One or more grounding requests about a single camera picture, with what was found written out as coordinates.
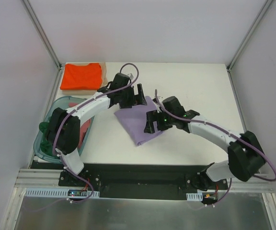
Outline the lilac purple t shirt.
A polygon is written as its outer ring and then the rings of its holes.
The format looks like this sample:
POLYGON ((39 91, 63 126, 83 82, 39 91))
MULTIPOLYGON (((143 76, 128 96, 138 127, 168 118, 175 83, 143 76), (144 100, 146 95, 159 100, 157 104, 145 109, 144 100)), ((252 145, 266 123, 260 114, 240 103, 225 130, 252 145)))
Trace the lilac purple t shirt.
POLYGON ((136 146, 158 137, 163 132, 155 130, 155 133, 144 133, 147 117, 146 113, 156 110, 156 105, 152 101, 151 97, 145 97, 147 105, 136 105, 128 109, 119 109, 114 115, 123 127, 123 129, 129 134, 136 146))

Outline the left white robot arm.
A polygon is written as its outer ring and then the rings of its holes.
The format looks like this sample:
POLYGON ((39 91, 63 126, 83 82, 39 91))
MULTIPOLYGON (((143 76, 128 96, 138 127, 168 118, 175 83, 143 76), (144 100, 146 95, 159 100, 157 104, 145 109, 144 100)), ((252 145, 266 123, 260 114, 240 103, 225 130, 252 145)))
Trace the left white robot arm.
POLYGON ((98 89, 91 98, 74 107, 58 107, 53 111, 44 138, 53 145, 52 153, 57 155, 66 170, 71 172, 69 180, 75 186, 82 186, 86 181, 86 175, 82 172, 84 163, 78 152, 82 125, 116 104, 120 109, 147 105, 142 84, 137 84, 137 94, 134 93, 132 84, 129 76, 117 73, 113 81, 98 89))

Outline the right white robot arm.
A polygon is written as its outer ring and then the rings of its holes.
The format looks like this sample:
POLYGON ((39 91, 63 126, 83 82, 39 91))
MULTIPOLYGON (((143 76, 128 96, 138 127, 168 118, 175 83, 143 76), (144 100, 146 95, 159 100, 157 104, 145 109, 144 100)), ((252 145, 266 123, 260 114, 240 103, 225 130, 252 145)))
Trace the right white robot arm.
POLYGON ((260 143, 251 131, 221 131, 217 125, 206 124, 206 118, 199 112, 186 111, 175 96, 163 100, 162 104, 162 108, 146 113, 145 133, 153 134, 156 130, 165 131, 176 126, 177 129, 212 142, 228 155, 226 161, 213 162, 197 173, 191 180, 193 187, 205 191, 227 178, 246 182, 265 165, 266 161, 260 155, 260 143))

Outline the folded beige t shirt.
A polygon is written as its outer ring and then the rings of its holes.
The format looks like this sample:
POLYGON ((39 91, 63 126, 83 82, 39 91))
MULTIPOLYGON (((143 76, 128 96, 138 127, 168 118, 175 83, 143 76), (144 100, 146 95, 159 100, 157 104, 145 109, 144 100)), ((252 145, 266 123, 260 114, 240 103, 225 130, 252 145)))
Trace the folded beige t shirt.
MULTIPOLYGON (((74 65, 78 65, 78 66, 83 66, 83 65, 88 65, 88 64, 74 63, 74 65)), ((106 69, 106 64, 104 62, 100 62, 99 64, 102 68, 103 83, 102 83, 101 87, 103 87, 108 83, 108 80, 107 80, 107 77, 106 77, 107 69, 106 69)), ((61 91, 64 95, 93 95, 97 90, 73 90, 73 91, 63 91, 63 90, 61 90, 61 91)))

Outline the pink red t shirt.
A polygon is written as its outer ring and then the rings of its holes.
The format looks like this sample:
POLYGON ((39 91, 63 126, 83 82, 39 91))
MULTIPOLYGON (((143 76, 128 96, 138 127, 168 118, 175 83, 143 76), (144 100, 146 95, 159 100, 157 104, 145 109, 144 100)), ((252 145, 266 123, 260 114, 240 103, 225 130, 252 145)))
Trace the pink red t shirt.
POLYGON ((81 127, 80 127, 80 140, 78 144, 78 148, 80 149, 84 140, 84 137, 88 131, 88 128, 91 125, 91 119, 87 120, 81 127))

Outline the folded orange t shirt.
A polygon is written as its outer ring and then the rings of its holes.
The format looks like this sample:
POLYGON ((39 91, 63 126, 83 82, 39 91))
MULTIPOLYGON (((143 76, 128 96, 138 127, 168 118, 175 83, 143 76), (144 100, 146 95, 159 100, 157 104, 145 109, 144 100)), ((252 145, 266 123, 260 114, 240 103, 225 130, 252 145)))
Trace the folded orange t shirt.
POLYGON ((99 63, 83 66, 66 64, 60 89, 63 91, 97 90, 102 83, 102 68, 99 63))

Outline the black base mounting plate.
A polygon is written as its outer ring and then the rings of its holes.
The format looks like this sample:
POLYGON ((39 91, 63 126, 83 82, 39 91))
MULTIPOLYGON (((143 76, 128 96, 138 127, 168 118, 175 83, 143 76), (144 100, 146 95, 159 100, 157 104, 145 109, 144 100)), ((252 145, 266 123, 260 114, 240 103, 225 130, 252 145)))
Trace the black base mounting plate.
POLYGON ((79 176, 101 198, 185 200, 204 165, 133 165, 86 163, 79 176))

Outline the dark green t shirt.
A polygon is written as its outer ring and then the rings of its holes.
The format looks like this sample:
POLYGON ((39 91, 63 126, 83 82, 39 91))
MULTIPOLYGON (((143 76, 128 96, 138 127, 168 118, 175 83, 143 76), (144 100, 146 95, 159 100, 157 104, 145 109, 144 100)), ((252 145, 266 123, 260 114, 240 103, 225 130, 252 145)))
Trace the dark green t shirt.
POLYGON ((52 153, 53 145, 49 141, 47 141, 47 139, 45 138, 45 134, 47 132, 48 125, 49 125, 48 122, 41 122, 39 124, 39 130, 42 133, 40 149, 44 154, 46 154, 50 157, 53 157, 53 158, 57 158, 57 156, 52 153))

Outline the left aluminium corner post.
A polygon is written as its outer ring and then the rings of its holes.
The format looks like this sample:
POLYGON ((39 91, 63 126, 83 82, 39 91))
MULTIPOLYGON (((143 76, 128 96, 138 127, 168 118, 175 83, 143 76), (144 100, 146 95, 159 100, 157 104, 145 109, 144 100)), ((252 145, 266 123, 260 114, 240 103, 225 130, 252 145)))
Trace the left aluminium corner post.
POLYGON ((39 21, 37 15, 36 15, 36 12, 34 11, 31 3, 29 0, 21 0, 21 3, 23 5, 23 7, 25 8, 32 24, 34 25, 42 43, 44 44, 49 56, 51 57, 52 61, 54 62, 55 66, 57 67, 58 70, 61 69, 62 67, 62 64, 61 62, 59 61, 42 25, 41 25, 41 22, 39 21))

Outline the aluminium corner post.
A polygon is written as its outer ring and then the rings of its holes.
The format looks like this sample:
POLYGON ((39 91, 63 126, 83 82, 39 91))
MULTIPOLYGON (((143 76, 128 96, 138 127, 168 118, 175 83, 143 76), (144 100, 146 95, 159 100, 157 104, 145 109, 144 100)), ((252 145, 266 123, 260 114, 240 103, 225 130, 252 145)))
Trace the aluminium corner post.
POLYGON ((257 16, 255 17, 255 19, 253 20, 251 26, 249 27, 249 30, 247 31, 247 33, 245 34, 244 38, 242 39, 239 47, 237 48, 233 58, 231 59, 231 61, 227 65, 227 72, 231 72, 231 70, 235 66, 236 62, 240 58, 241 54, 243 53, 244 49, 246 48, 246 46, 250 42, 250 39, 252 38, 252 36, 254 35, 254 33, 256 32, 258 27, 260 26, 262 20, 264 19, 264 17, 268 13, 268 11, 270 10, 270 8, 274 4, 274 2, 275 2, 275 0, 265 0, 265 2, 263 3, 261 9, 259 10, 257 16))
POLYGON ((44 44, 49 56, 51 57, 52 61, 54 62, 55 66, 57 67, 58 70, 61 69, 62 67, 62 64, 61 62, 59 61, 42 25, 41 25, 41 22, 39 21, 37 15, 36 15, 36 12, 34 11, 31 3, 29 0, 21 0, 21 3, 23 5, 23 7, 25 8, 32 24, 34 25, 42 43, 44 44))

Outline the right aluminium corner post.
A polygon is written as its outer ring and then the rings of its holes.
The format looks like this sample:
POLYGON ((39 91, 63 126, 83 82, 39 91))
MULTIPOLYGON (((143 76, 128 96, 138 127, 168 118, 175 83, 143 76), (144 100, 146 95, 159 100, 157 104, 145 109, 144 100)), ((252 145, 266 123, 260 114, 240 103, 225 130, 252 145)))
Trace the right aluminium corner post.
POLYGON ((249 27, 249 30, 247 31, 247 33, 245 34, 244 38, 242 39, 239 47, 237 48, 233 58, 231 59, 231 61, 227 65, 227 72, 231 72, 231 70, 235 66, 236 62, 240 58, 241 54, 243 53, 244 49, 246 48, 246 46, 250 42, 250 39, 252 38, 252 36, 254 35, 254 33, 256 32, 258 27, 260 26, 262 20, 264 19, 264 17, 268 13, 268 11, 270 10, 270 8, 274 4, 274 2, 275 2, 275 0, 265 0, 265 2, 263 3, 261 9, 259 10, 257 16, 255 17, 255 19, 253 20, 251 26, 249 27))

